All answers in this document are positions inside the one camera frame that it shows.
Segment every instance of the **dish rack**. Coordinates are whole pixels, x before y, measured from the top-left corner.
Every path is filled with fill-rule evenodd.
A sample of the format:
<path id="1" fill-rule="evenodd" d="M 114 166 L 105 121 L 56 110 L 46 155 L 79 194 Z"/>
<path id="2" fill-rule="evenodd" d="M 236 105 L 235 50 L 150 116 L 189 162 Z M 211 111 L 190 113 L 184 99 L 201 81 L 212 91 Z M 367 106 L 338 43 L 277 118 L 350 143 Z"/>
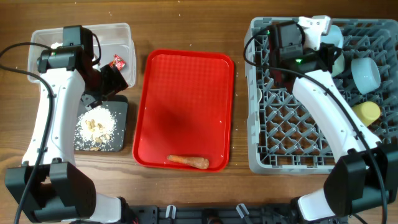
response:
<path id="1" fill-rule="evenodd" d="M 271 24 L 298 22 L 293 17 L 254 18 L 244 44 Z M 398 22 L 389 19 L 333 19 L 344 36 L 346 67 L 354 58 L 370 57 L 379 69 L 381 86 L 366 95 L 356 88 L 350 69 L 333 81 L 350 106 L 373 101 L 381 117 L 368 128 L 384 143 L 398 136 Z M 267 35 L 259 35 L 249 45 L 246 57 L 265 64 L 269 49 Z M 249 116 L 248 157 L 250 169 L 257 174 L 328 174 L 335 162 L 327 140 L 305 107 L 286 92 L 274 87 L 269 71 L 245 64 L 248 80 Z"/>

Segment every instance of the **red candy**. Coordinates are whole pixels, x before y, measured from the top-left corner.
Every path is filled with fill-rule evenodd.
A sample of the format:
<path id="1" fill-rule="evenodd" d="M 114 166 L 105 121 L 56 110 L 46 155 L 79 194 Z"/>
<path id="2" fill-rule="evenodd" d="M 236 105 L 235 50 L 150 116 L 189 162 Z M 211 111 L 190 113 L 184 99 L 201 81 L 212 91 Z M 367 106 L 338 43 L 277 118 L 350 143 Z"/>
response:
<path id="1" fill-rule="evenodd" d="M 116 66 L 116 68 L 118 68 L 118 70 L 122 70 L 122 68 L 126 65 L 126 62 L 119 57 L 117 54 L 114 55 L 114 59 L 111 63 L 109 63 L 109 66 L 114 67 Z"/>

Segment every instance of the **carrot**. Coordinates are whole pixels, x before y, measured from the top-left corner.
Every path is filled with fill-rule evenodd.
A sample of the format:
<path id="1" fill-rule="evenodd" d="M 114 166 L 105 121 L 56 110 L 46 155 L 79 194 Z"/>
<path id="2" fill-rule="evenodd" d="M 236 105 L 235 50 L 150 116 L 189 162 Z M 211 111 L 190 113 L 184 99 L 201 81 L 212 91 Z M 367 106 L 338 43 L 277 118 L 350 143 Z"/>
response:
<path id="1" fill-rule="evenodd" d="M 188 166 L 196 167 L 198 169 L 207 169 L 209 167 L 209 160 L 202 157 L 185 157 L 169 155 L 167 159 L 172 162 L 178 162 Z"/>

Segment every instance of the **black cable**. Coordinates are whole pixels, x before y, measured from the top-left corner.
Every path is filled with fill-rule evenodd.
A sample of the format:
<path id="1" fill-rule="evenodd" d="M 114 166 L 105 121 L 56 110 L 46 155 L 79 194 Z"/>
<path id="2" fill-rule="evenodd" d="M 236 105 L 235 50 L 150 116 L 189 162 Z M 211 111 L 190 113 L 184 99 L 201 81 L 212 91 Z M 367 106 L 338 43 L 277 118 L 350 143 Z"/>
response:
<path id="1" fill-rule="evenodd" d="M 14 45 L 11 45 L 11 46 L 5 48 L 2 52 L 0 52 L 0 58 L 9 49 L 12 49 L 14 47 L 23 46 L 23 45 L 34 45 L 34 46 L 44 47 L 46 49 L 51 50 L 51 48 L 47 47 L 46 45 L 30 43 L 30 42 L 24 42 L 24 43 L 14 44 Z M 0 68 L 2 68 L 4 70 L 7 70 L 7 71 L 10 71 L 10 72 L 16 72 L 16 73 L 25 74 L 25 75 L 28 75 L 28 76 L 31 76 L 31 77 L 34 77 L 34 78 L 38 79 L 38 81 L 43 83 L 44 87 L 47 89 L 47 92 L 49 93 L 49 113 L 47 115 L 47 120 L 46 120 L 46 123 L 45 123 L 45 128 L 44 128 L 42 142 L 40 143 L 40 150 L 39 150 L 39 153 L 37 155 L 35 165 L 33 166 L 32 173 L 30 174 L 30 177 L 29 177 L 29 179 L 28 179 L 28 181 L 26 183 L 25 189 L 24 189 L 24 191 L 22 193 L 21 200 L 19 201 L 17 212 L 15 214 L 14 224 L 18 224 L 19 223 L 19 218 L 21 217 L 22 209 L 24 208 L 26 197 L 27 197 L 27 195 L 29 193 L 30 188 L 32 187 L 33 181 L 35 180 L 35 176 L 37 174 L 37 170 L 39 168 L 40 162 L 41 162 L 41 160 L 43 158 L 43 155 L 44 155 L 44 152 L 45 152 L 45 145 L 46 145 L 46 142 L 47 142 L 47 138 L 49 136 L 50 125 L 51 125 L 51 120 L 52 120 L 52 115 L 53 115 L 53 99 L 54 99 L 54 95 L 52 93 L 52 89 L 51 89 L 50 85 L 42 77 L 40 77 L 39 75 L 33 74 L 31 72 L 19 70 L 19 69 L 5 67 L 5 66 L 3 66 L 1 64 L 0 64 Z"/>
<path id="2" fill-rule="evenodd" d="M 93 33 L 93 36 L 94 36 L 95 39 L 97 40 L 98 52 L 99 52 L 98 58 L 93 62 L 93 65 L 96 65 L 96 64 L 98 64 L 98 63 L 100 62 L 100 60 L 101 60 L 101 46 L 100 46 L 100 41 L 98 40 L 97 35 Z"/>
<path id="3" fill-rule="evenodd" d="M 350 125 L 352 125 L 357 137 L 359 138 L 359 140 L 362 142 L 363 146 L 366 149 L 366 152 L 371 160 L 371 164 L 372 164 L 372 168 L 374 169 L 374 171 L 376 172 L 376 176 L 377 176 L 377 180 L 379 182 L 379 187 L 380 187 L 380 192 L 381 192 L 381 200 L 382 200 L 382 224 L 387 223 L 387 198 L 386 198 L 386 190 L 385 190 L 385 186 L 384 186 L 384 181 L 382 179 L 382 175 L 381 175 L 381 171 L 380 168 L 374 158 L 374 156 L 372 155 L 372 152 L 370 150 L 369 145 L 367 144 L 367 142 L 365 141 L 362 132 L 358 129 L 358 127 L 355 125 L 355 122 L 353 121 L 353 119 L 351 118 L 351 116 L 348 114 L 348 112 L 346 111 L 345 107 L 340 103 L 340 101 L 337 99 L 337 97 L 327 88 L 325 87 L 322 83 L 318 82 L 316 79 L 302 74 L 300 72 L 296 72 L 293 70 L 289 70 L 289 69 L 284 69 L 284 68 L 275 68 L 275 67 L 270 67 L 267 64 L 265 65 L 257 65 L 255 63 L 252 63 L 251 61 L 249 61 L 246 57 L 246 51 L 249 47 L 249 44 L 251 43 L 251 41 L 256 38 L 258 35 L 260 35 L 261 33 L 263 33 L 265 30 L 267 30 L 268 27 L 265 27 L 263 29 L 261 29 L 259 32 L 255 33 L 246 43 L 246 45 L 244 46 L 244 50 L 243 50 L 243 59 L 250 65 L 255 66 L 255 67 L 260 67 L 260 68 L 268 68 L 269 70 L 278 70 L 281 72 L 287 72 L 287 73 L 291 73 L 294 74 L 300 78 L 306 78 L 308 80 L 310 80 L 311 82 L 315 83 L 316 85 L 318 85 L 322 90 L 324 90 L 327 94 L 330 95 L 330 97 L 333 99 L 333 101 L 335 101 L 335 103 L 338 105 L 338 107 L 340 108 L 340 110 L 344 113 L 344 115 L 346 116 L 348 122 L 350 123 Z"/>
<path id="4" fill-rule="evenodd" d="M 363 218 L 361 218 L 359 215 L 357 214 L 353 214 L 353 216 L 355 218 L 357 218 L 362 224 L 368 224 L 365 220 L 363 220 Z"/>

